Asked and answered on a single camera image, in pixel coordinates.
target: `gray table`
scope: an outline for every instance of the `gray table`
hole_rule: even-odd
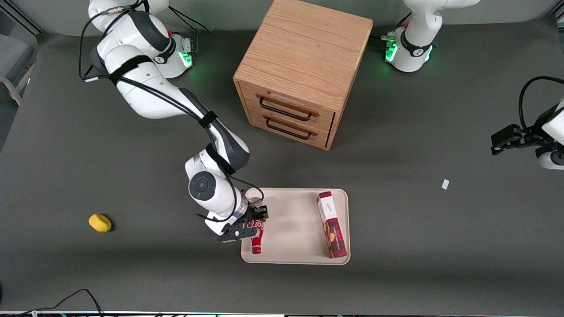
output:
[[[203,129],[139,117],[110,82],[77,78],[77,38],[47,36],[0,156],[1,310],[89,288],[105,310],[562,315],[564,174],[532,149],[490,155],[490,135],[518,121],[522,85],[562,76],[553,18],[446,26],[414,74],[368,49],[329,152],[247,123],[231,76],[252,37],[203,34],[194,69],[172,82],[247,142],[237,176],[349,194],[349,264],[251,265],[216,242],[183,171]],[[536,83],[528,120],[562,96]],[[92,213],[117,231],[94,232]],[[61,308],[94,309],[86,296]]]

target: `sponge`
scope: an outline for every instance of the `sponge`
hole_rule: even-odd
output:
[[[93,214],[88,219],[88,223],[97,232],[108,232],[112,229],[112,222],[102,214]]]

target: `gray chair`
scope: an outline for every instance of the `gray chair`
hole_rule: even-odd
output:
[[[20,93],[27,84],[33,65],[22,75],[33,57],[33,48],[28,44],[0,34],[0,82],[17,105],[21,104]],[[0,94],[6,91],[0,85]]]

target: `red and white box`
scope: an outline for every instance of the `red and white box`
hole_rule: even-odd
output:
[[[332,259],[346,256],[345,241],[341,233],[339,220],[337,219],[337,210],[331,192],[320,193],[317,201],[325,238],[327,239],[327,246],[329,247],[329,257]]]

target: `wooden cabinet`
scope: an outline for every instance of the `wooden cabinet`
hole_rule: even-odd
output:
[[[329,150],[372,20],[274,0],[233,81],[249,123]]]

